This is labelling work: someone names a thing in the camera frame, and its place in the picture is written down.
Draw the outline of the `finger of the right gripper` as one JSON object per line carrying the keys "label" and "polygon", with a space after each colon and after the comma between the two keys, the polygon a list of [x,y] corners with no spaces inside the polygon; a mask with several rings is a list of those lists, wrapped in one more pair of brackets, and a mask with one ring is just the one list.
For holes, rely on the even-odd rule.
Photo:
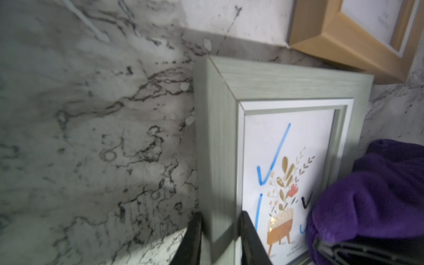
{"label": "finger of the right gripper", "polygon": [[328,243],[315,239],[313,249],[332,265],[422,265],[424,238],[378,239],[356,237]]}

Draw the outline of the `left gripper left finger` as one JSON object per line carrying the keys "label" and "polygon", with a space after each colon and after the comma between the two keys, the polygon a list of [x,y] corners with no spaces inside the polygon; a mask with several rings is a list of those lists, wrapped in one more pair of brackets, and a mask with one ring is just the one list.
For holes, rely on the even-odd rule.
{"label": "left gripper left finger", "polygon": [[202,214],[197,212],[188,223],[186,233],[170,265],[199,265],[202,245]]}

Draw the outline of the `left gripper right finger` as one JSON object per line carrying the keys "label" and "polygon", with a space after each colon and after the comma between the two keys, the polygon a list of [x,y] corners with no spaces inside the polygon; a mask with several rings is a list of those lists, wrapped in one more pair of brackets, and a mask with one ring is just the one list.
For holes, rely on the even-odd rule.
{"label": "left gripper right finger", "polygon": [[239,216],[239,235],[242,244],[242,265],[272,264],[246,211],[242,211]]}

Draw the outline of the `purple cloth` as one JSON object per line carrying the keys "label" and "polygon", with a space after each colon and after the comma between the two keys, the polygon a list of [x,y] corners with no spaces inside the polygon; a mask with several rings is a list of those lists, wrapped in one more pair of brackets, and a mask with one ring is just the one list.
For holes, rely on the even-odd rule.
{"label": "purple cloth", "polygon": [[424,147],[390,139],[372,141],[347,177],[327,188],[308,217],[309,254],[314,240],[339,243],[356,236],[414,238],[424,234]]}

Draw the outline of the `grey green picture frame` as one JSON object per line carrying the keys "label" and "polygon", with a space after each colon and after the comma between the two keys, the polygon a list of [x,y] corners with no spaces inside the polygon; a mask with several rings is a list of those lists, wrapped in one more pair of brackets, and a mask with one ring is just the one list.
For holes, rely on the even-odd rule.
{"label": "grey green picture frame", "polygon": [[193,67],[204,265],[239,265],[241,216],[258,264],[309,265],[307,218],[349,174],[374,77],[208,56]]}

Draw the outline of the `light wooden picture frame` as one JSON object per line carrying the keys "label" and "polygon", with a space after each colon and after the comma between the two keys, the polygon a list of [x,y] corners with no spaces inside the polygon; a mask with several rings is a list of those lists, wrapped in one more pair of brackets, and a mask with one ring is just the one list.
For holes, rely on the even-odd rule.
{"label": "light wooden picture frame", "polygon": [[374,75],[406,82],[424,28],[423,1],[296,1],[289,45]]}

